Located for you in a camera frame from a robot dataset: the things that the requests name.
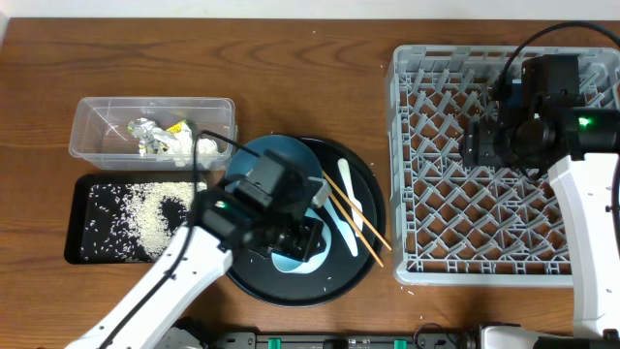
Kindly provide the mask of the light blue small plate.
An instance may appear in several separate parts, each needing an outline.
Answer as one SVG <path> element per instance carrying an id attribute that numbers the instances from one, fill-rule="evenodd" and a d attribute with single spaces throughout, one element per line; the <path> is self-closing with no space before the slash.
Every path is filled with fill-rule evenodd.
<path id="1" fill-rule="evenodd" d="M 317 249 L 307 262 L 300 262 L 279 254 L 272 254 L 271 261 L 273 266 L 282 273 L 312 273 L 324 263 L 329 253 L 332 241 L 330 228 L 313 209 L 307 209 L 305 216 L 309 218 L 316 218 L 324 224 L 322 236 L 319 239 Z"/>

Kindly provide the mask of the dark blue bowl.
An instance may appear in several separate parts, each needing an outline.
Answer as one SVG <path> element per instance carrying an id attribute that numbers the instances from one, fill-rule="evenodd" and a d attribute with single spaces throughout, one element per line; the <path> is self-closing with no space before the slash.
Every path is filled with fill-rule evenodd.
<path id="1" fill-rule="evenodd" d="M 310 197 L 323 195 L 328 192 L 326 182 L 323 180 L 323 170 L 315 153 L 302 141 L 283 135 L 267 135 L 250 141 L 245 145 L 249 150 L 262 156 L 268 152 L 277 153 L 282 159 L 290 162 L 294 167 L 302 171 L 304 179 L 294 184 L 287 184 L 283 189 L 288 192 L 299 192 Z M 252 171 L 261 160 L 239 149 L 229 163 L 226 177 L 233 175 L 247 175 L 253 177 Z"/>

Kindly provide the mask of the white tissue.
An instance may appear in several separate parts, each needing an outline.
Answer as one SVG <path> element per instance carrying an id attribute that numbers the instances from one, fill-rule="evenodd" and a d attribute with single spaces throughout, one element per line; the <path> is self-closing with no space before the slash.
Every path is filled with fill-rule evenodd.
<path id="1" fill-rule="evenodd" d="M 178 168 L 188 165 L 193 150 L 192 134 L 173 135 L 167 129 L 157 127 L 153 136 L 160 143 L 155 154 L 163 156 L 165 160 L 172 160 Z"/>
<path id="2" fill-rule="evenodd" d="M 212 139 L 199 138 L 196 141 L 195 149 L 197 153 L 197 163 L 204 169 L 209 168 L 216 160 L 219 159 L 220 152 L 218 144 Z"/>

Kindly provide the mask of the white rice pile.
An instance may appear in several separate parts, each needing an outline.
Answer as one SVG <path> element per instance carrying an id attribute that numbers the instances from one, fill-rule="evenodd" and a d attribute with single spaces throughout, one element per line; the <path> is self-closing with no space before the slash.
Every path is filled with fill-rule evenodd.
<path id="1" fill-rule="evenodd" d="M 186 221 L 195 187 L 183 181 L 91 186 L 79 260 L 85 264 L 157 260 Z"/>

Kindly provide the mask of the clear plastic wrapper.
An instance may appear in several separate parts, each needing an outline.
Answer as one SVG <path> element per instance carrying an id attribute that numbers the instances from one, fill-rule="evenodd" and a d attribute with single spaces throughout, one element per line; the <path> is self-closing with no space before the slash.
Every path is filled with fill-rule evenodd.
<path id="1" fill-rule="evenodd" d="M 139 154 L 155 154 L 160 143 L 154 138 L 157 123 L 147 118 L 138 118 L 128 124 L 128 132 L 139 142 Z"/>

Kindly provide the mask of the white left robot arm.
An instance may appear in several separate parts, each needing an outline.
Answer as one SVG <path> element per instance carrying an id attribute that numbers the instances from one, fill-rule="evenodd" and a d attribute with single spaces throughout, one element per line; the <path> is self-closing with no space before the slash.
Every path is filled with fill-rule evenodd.
<path id="1" fill-rule="evenodd" d="M 155 347 L 242 251 L 308 261 L 324 222 L 306 213 L 318 210 L 330 192 L 319 159 L 302 141 L 270 135 L 240 145 L 217 184 L 193 189 L 187 220 L 161 257 L 70 347 Z"/>

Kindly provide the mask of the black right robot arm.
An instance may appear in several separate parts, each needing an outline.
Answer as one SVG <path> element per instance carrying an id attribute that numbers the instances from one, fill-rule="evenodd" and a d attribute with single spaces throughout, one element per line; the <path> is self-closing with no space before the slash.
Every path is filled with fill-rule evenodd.
<path id="1" fill-rule="evenodd" d="M 573 333 L 487 324 L 463 335 L 462 348 L 616 348 L 619 345 L 619 112 L 588 108 L 578 58 L 527 59 L 520 81 L 506 62 L 489 89 L 494 121 L 470 122 L 459 145 L 466 167 L 543 175 L 558 201 L 573 278 Z"/>

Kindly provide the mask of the grey dishwasher rack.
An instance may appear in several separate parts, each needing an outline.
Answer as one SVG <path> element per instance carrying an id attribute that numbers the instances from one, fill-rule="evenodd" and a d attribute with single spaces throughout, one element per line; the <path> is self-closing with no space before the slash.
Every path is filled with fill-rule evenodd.
<path id="1" fill-rule="evenodd" d="M 505 79 L 521 107 L 521 66 L 547 47 L 405 45 L 386 77 L 394 277 L 404 285 L 569 287 L 560 205 L 546 177 L 468 168 L 459 146 L 493 121 Z"/>

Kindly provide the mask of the clear plastic waste bin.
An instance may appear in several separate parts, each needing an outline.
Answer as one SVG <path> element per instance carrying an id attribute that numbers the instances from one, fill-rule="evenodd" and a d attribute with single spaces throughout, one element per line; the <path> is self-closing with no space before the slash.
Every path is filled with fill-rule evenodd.
<path id="1" fill-rule="evenodd" d="M 236 138 L 234 103 L 202 97 L 88 97 L 77 105 L 69 151 L 103 170 L 224 170 L 231 145 L 201 130 Z"/>

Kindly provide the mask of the wooden chopstick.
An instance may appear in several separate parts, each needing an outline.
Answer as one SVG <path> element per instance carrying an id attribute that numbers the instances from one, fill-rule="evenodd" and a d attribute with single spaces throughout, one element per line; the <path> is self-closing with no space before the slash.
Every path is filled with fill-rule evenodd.
<path id="1" fill-rule="evenodd" d="M 382 262 L 381 258 L 379 257 L 379 255 L 375 252 L 374 248 L 372 247 L 372 245 L 367 241 L 367 239 L 364 237 L 362 231 L 357 227 L 357 225 L 355 224 L 355 222 L 353 221 L 353 219 L 351 218 L 351 216 L 347 213 L 347 211 L 342 207 L 342 205 L 339 203 L 339 201 L 336 199 L 335 195 L 333 193 L 330 194 L 330 199 L 333 201 L 333 203 L 335 204 L 335 206 L 338 208 L 338 210 L 342 213 L 343 217 L 346 219 L 346 221 L 349 223 L 349 225 L 351 226 L 351 228 L 353 229 L 353 231 L 356 233 L 356 236 L 360 239 L 360 241 L 363 243 L 363 245 L 366 247 L 366 249 L 368 250 L 368 252 L 370 253 L 370 255 L 375 259 L 375 261 L 379 264 L 379 266 L 381 268 L 384 267 L 384 263 Z"/>
<path id="2" fill-rule="evenodd" d="M 356 212 L 361 218 L 362 221 L 368 226 L 368 228 L 373 232 L 373 234 L 384 244 L 384 246 L 388 250 L 392 250 L 389 242 L 382 236 L 379 231 L 370 223 L 370 221 L 363 215 L 362 210 L 360 210 L 349 198 L 348 196 L 340 189 L 340 187 L 331 179 L 331 177 L 323 171 L 324 178 L 327 182 L 335 189 L 335 191 L 343 198 L 343 200 L 351 207 L 351 209 Z"/>

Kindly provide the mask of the light blue spoon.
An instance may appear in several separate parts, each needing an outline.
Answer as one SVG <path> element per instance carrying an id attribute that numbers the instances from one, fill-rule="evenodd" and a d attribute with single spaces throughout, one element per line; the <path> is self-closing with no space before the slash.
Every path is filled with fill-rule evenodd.
<path id="1" fill-rule="evenodd" d="M 336 212 L 336 209 L 334 208 L 332 204 L 331 199 L 327 199 L 325 201 L 324 209 L 327 214 L 328 227 L 331 229 L 331 231 L 334 234 L 342 238 L 347 248 L 349 249 L 351 256 L 357 257 L 358 256 L 357 241 L 356 241 L 355 234 L 353 233 L 353 230 L 350 224 L 347 223 L 345 220 L 342 220 L 339 217 L 338 213 Z"/>

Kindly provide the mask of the wooden chopstick left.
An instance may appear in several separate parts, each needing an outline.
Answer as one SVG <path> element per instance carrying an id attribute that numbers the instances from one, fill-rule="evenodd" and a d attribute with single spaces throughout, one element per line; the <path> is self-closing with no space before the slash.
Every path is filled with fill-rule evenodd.
<path id="1" fill-rule="evenodd" d="M 351 228 L 353 229 L 353 231 L 356 233 L 356 236 L 360 239 L 360 241 L 363 243 L 363 245 L 366 247 L 366 249 L 368 250 L 368 252 L 370 253 L 370 255 L 375 259 L 375 261 L 379 264 L 379 266 L 381 268 L 384 267 L 384 263 L 382 262 L 381 258 L 379 257 L 379 255 L 375 252 L 374 248 L 372 247 L 372 245 L 367 241 L 367 239 L 364 237 L 362 231 L 357 227 L 357 225 L 355 224 L 355 222 L 353 221 L 353 219 L 351 218 L 351 216 L 347 213 L 347 211 L 342 207 L 342 205 L 339 203 L 339 201 L 336 199 L 335 195 L 333 193 L 330 194 L 330 199 L 333 201 L 333 203 L 335 204 L 335 206 L 338 208 L 338 210 L 342 213 L 343 217 L 346 219 L 346 221 L 349 223 L 349 225 L 351 226 Z"/>

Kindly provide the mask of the round black tray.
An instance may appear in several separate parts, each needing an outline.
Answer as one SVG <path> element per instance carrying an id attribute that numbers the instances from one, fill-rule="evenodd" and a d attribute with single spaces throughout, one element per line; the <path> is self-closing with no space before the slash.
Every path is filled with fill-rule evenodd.
<path id="1" fill-rule="evenodd" d="M 309 137 L 281 135 L 263 136 L 247 143 L 247 147 L 260 152 L 266 148 L 281 149 L 290 145 L 289 153 L 302 168 L 314 174 L 325 171 L 344 189 L 337 161 L 344 158 L 350 166 L 354 196 L 361 203 L 363 215 L 370 221 L 363 234 L 373 249 L 379 252 L 383 244 L 374 231 L 386 234 L 385 201 L 377 178 L 370 168 L 346 146 L 335 141 Z M 312 306 L 335 300 L 353 289 L 372 269 L 375 259 L 361 241 L 356 243 L 358 254 L 352 255 L 334 218 L 341 218 L 339 210 L 332 214 L 324 211 L 317 215 L 324 221 L 324 231 L 330 238 L 329 249 L 321 256 L 322 262 L 308 273 L 282 272 L 271 257 L 264 258 L 252 251 L 235 255 L 229 278 L 248 295 L 268 303 L 283 306 Z"/>

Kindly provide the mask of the white plastic knife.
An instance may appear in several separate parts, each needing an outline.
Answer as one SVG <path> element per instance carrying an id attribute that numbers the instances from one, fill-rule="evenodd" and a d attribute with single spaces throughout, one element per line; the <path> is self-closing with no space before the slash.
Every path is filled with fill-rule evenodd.
<path id="1" fill-rule="evenodd" d="M 341 175 L 341 178 L 343 180 L 343 183 L 345 185 L 345 192 L 346 192 L 348 199 L 355 205 L 356 208 L 358 208 L 359 210 L 362 210 L 361 202 L 355 196 L 353 180 L 351 176 L 351 168 L 350 168 L 349 162 L 347 161 L 346 158 L 340 158 L 337 161 L 337 166 L 338 166 L 338 170 Z M 363 222 L 361 215 L 357 213 L 356 211 L 352 210 L 352 217 L 353 217 L 353 220 L 356 226 L 362 231 L 364 222 Z"/>

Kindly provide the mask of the black rail with green clips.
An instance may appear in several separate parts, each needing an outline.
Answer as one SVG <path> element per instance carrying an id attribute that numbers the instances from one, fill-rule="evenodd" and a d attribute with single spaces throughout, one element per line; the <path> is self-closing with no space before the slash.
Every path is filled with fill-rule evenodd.
<path id="1" fill-rule="evenodd" d="M 586 340 L 533 333 L 520 327 L 475 327 L 451 332 L 425 324 L 412 334 L 293 334 L 236 332 L 215 335 L 189 317 L 178 320 L 156 349 L 430 349 L 430 348 L 588 348 Z"/>

